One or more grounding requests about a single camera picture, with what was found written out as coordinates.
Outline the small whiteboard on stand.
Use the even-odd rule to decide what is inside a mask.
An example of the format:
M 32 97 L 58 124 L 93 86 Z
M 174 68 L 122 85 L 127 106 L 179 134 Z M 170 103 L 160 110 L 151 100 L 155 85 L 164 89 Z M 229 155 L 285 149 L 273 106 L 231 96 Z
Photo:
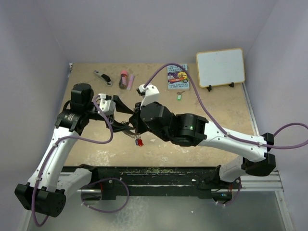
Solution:
M 205 51 L 196 54 L 199 86 L 213 87 L 245 82 L 244 51 L 241 48 Z

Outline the treehouse paperback book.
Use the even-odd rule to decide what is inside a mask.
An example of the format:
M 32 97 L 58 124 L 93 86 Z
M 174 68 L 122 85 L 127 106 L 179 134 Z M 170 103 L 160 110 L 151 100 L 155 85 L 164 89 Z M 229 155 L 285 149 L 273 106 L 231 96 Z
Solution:
M 183 71 L 188 71 L 187 64 L 181 64 L 182 68 L 175 65 L 167 66 L 167 87 L 169 90 L 189 90 L 189 78 Z

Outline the red key tag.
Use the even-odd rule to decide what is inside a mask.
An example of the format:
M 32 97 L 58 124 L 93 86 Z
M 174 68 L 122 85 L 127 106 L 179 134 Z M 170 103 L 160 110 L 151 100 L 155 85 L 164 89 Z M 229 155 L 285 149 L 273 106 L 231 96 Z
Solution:
M 142 147 L 143 146 L 143 142 L 142 142 L 142 139 L 136 139 L 135 140 L 135 144 L 139 147 Z

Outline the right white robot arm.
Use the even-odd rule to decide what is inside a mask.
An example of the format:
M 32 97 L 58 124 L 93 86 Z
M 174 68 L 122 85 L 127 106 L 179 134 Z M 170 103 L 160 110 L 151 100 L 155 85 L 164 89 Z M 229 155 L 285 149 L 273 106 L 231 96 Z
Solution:
M 134 109 L 129 122 L 139 134 L 150 132 L 163 141 L 182 147 L 205 146 L 237 154 L 237 158 L 218 167 L 214 183 L 226 188 L 244 175 L 268 176 L 276 168 L 275 155 L 266 144 L 273 136 L 250 136 L 233 130 L 224 134 L 204 117 L 186 113 L 174 114 L 158 102 Z

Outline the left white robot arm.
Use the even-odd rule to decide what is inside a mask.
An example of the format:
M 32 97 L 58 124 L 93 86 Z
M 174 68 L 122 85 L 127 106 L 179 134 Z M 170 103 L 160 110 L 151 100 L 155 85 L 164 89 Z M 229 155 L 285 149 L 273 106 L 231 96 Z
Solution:
M 66 200 L 78 189 L 86 186 L 89 189 L 107 179 L 99 179 L 96 167 L 81 165 L 64 181 L 59 176 L 68 154 L 77 140 L 91 143 L 107 144 L 113 139 L 113 127 L 109 116 L 113 115 L 116 105 L 121 100 L 118 96 L 98 94 L 90 84 L 76 84 L 71 90 L 61 113 L 57 116 L 50 144 L 33 175 L 26 184 L 18 184 L 15 195 L 22 206 L 31 211 L 36 220 L 36 213 L 48 217 L 57 217 L 62 212 Z M 104 121 L 110 130 L 106 141 L 95 141 L 81 137 L 90 120 Z

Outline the keyring yellow clip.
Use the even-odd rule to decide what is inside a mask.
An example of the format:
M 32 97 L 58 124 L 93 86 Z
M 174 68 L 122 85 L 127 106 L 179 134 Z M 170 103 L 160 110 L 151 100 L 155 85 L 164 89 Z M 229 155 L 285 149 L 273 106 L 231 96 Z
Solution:
M 129 122 L 128 122 L 128 121 L 122 121 L 121 124 L 128 126 L 128 125 L 129 125 Z M 126 130 L 124 130 L 124 131 L 122 131 L 122 132 L 123 132 L 125 135 L 127 135 L 127 136 L 129 136 L 129 137 L 131 137 L 131 138 L 134 138 L 134 139 L 136 139 L 136 137 L 139 136 L 137 133 L 133 132 L 133 131 L 130 130 L 130 129 L 126 129 Z

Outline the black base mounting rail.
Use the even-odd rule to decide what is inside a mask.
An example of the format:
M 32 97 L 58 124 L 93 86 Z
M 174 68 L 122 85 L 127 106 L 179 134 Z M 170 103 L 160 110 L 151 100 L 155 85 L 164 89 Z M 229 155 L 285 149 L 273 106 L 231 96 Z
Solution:
M 229 201 L 232 190 L 242 187 L 237 178 L 221 181 L 217 167 L 94 167 L 79 165 L 92 173 L 91 185 L 84 189 L 99 192 L 101 199 L 118 196 L 197 197 Z

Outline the purple highlighter pen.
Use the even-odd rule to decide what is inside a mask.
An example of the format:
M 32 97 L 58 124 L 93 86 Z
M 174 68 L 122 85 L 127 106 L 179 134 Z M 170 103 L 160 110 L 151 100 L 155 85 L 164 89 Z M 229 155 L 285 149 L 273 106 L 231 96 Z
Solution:
M 128 77 L 127 90 L 131 90 L 132 85 L 133 85 L 133 81 L 134 81 L 134 75 L 131 74 Z

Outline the pink capped dark bottle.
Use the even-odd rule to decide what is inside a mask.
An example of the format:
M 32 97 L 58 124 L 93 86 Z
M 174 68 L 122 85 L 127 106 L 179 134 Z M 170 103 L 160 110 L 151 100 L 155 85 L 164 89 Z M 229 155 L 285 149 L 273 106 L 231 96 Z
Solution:
M 119 87 L 123 90 L 127 88 L 127 77 L 128 77 L 128 72 L 126 70 L 123 70 L 120 73 L 120 81 L 119 81 Z

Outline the green key tag with key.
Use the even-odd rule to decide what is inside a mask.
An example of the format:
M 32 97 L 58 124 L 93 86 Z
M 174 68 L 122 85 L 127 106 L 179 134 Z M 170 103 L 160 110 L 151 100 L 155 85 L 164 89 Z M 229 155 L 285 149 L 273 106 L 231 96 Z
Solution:
M 184 93 L 184 91 L 180 91 L 180 92 L 177 92 L 177 100 L 180 101 L 181 98 L 182 98 L 182 94 Z

